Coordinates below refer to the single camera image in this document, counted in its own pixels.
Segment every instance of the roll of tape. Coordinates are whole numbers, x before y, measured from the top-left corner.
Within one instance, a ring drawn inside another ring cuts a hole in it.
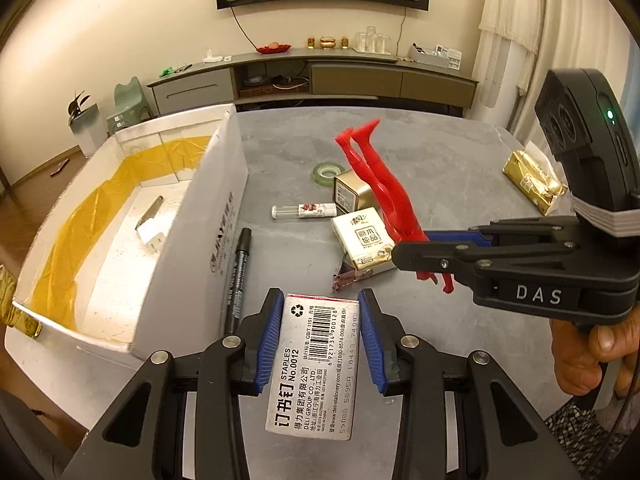
[[[335,162],[321,162],[311,172],[311,177],[316,184],[324,187],[334,185],[334,176],[340,175],[344,168]]]

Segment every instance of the human hand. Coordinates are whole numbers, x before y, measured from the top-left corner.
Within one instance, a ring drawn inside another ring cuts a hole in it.
[[[620,397],[628,395],[638,358],[640,306],[622,323],[595,326],[589,334],[580,332],[569,321],[552,319],[550,325],[554,371],[562,391],[579,397],[588,394],[602,380],[598,363],[623,358],[615,388]]]

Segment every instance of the drawer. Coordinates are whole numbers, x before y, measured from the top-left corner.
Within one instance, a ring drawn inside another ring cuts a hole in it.
[[[154,86],[153,91],[161,115],[228,103],[235,99],[230,68],[167,81]]]
[[[371,95],[400,97],[402,71],[385,66],[350,63],[314,63],[311,93],[316,95]]]
[[[476,83],[443,74],[414,72],[402,74],[400,97],[471,108]]]

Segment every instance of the gold package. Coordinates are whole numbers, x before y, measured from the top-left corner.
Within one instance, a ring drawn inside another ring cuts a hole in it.
[[[15,278],[4,268],[4,265],[0,265],[0,322],[36,339],[42,324],[13,306],[14,292]]]
[[[546,174],[526,152],[511,153],[502,172],[545,216],[553,210],[556,200],[566,192],[566,186]]]
[[[334,178],[334,203],[343,213],[353,213],[367,207],[378,207],[373,190],[353,170]]]

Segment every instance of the small bin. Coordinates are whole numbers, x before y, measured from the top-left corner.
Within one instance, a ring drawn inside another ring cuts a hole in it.
[[[71,131],[87,158],[92,156],[109,137],[107,123],[100,115],[97,104],[89,106],[71,121]]]

